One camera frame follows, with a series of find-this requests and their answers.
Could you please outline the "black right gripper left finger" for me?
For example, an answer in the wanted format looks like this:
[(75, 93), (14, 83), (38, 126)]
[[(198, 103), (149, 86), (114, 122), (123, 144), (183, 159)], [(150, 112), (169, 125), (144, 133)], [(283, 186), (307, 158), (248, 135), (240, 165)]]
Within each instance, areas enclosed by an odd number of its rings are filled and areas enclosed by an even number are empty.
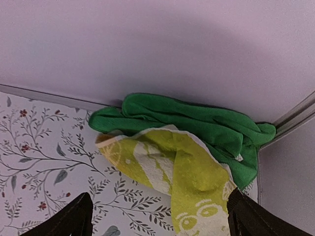
[(92, 216), (93, 202), (89, 193), (84, 192), (23, 236), (91, 236)]

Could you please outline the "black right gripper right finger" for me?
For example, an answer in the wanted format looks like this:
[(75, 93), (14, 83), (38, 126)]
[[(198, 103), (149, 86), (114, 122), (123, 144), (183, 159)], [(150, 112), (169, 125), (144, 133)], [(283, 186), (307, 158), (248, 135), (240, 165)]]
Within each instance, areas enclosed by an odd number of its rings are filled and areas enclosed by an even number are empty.
[(268, 212), (247, 195), (234, 189), (227, 202), (232, 236), (308, 236), (309, 233)]

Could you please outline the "yellow-green crocodile towel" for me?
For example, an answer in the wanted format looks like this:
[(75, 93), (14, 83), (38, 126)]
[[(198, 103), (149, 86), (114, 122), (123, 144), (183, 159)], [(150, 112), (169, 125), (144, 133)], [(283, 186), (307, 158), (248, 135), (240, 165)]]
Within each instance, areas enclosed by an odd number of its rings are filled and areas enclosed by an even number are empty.
[(236, 184), (195, 135), (173, 125), (136, 135), (99, 134), (104, 157), (129, 178), (171, 197), (179, 236), (227, 236), (227, 201)]

